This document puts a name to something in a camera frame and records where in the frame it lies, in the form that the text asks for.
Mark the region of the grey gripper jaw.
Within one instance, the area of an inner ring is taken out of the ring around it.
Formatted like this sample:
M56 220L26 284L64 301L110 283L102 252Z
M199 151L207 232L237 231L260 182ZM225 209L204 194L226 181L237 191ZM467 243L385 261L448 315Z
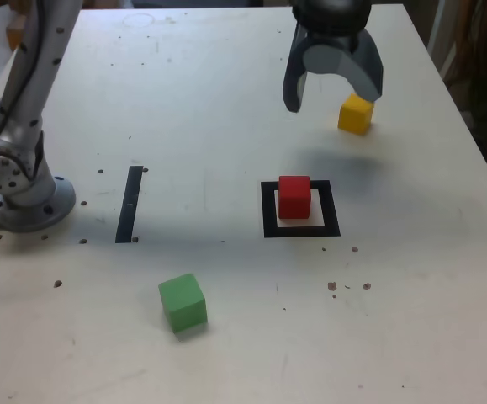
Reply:
M298 113L301 108L307 74L304 54L312 45L308 30L296 24L283 80L283 101L291 113Z
M344 77L354 92L368 102L376 102L383 93L384 68L372 36L363 29L357 35L357 48L350 50L349 41L334 38L331 43L311 45L303 55L304 67L310 73Z

